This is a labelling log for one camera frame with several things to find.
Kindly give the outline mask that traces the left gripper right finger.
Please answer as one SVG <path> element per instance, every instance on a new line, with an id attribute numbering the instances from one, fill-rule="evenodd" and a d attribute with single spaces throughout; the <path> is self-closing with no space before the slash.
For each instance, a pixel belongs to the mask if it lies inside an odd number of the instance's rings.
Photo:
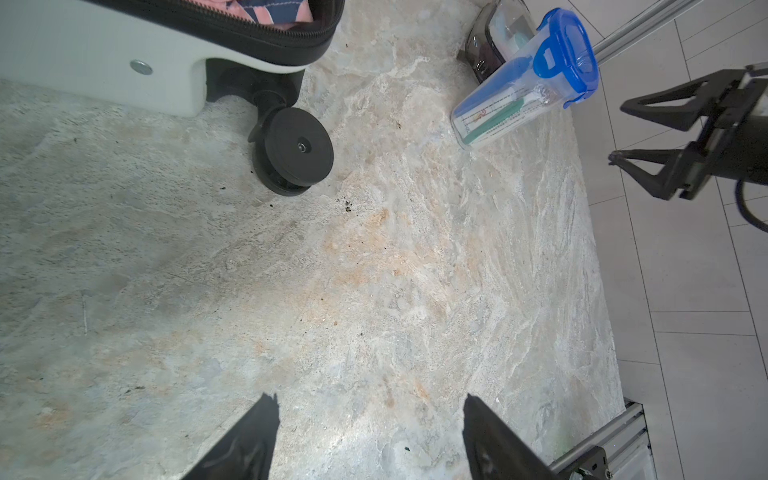
<path id="1" fill-rule="evenodd" d="M 473 480 L 557 478 L 479 397 L 467 395 L 463 414 L 462 437 Z"/>

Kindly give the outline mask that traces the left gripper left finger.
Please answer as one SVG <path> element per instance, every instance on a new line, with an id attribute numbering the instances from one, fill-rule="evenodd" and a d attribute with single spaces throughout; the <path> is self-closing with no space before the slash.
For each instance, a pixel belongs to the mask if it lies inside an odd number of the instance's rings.
<path id="1" fill-rule="evenodd" d="M 277 395 L 263 394 L 183 480 L 268 480 L 280 426 Z"/>

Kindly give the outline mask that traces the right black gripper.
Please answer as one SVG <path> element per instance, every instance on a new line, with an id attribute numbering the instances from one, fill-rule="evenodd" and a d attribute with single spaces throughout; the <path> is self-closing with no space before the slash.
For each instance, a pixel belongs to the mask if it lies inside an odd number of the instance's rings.
<path id="1" fill-rule="evenodd" d="M 630 116 L 688 131 L 705 126 L 682 149 L 616 150 L 609 164 L 628 174 L 652 197 L 693 200 L 711 177 L 735 182 L 744 199 L 747 184 L 767 184 L 767 64 L 723 69 L 673 88 L 626 100 Z"/>

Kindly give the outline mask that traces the clear cup with blue lid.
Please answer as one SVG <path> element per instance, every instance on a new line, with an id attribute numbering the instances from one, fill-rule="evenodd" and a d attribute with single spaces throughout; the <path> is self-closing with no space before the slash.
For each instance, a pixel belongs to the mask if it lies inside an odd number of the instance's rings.
<path id="1" fill-rule="evenodd" d="M 535 35 L 451 113 L 459 144 L 478 148 L 555 108 L 596 93 L 598 62 L 577 14 L 555 8 Z"/>

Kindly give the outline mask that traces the clear toiletry pouch black trim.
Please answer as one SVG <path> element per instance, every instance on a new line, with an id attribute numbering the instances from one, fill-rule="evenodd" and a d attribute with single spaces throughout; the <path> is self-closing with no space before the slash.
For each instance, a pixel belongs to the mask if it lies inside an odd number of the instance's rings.
<path id="1" fill-rule="evenodd" d="M 524 1 L 492 1 L 476 17 L 457 59 L 467 63 L 477 81 L 483 83 L 535 33 L 536 26 Z"/>

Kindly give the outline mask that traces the white suitcase with black lining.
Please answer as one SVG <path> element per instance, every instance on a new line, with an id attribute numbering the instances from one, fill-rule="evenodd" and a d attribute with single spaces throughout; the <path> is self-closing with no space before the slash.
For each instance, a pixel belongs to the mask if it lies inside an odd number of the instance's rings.
<path id="1" fill-rule="evenodd" d="M 297 196 L 334 165 L 328 132 L 297 101 L 344 10 L 340 1 L 308 2 L 314 21 L 282 30 L 195 1 L 5 1 L 1 76 L 186 117 L 239 97 L 257 111 L 248 137 L 255 174 Z"/>

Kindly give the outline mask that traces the pink navy patterned garment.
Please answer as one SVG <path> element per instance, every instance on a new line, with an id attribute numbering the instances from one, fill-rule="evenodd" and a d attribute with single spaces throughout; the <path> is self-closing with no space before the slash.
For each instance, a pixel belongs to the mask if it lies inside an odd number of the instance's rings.
<path id="1" fill-rule="evenodd" d="M 314 21 L 307 0 L 201 0 L 195 4 L 251 23 L 287 30 Z"/>

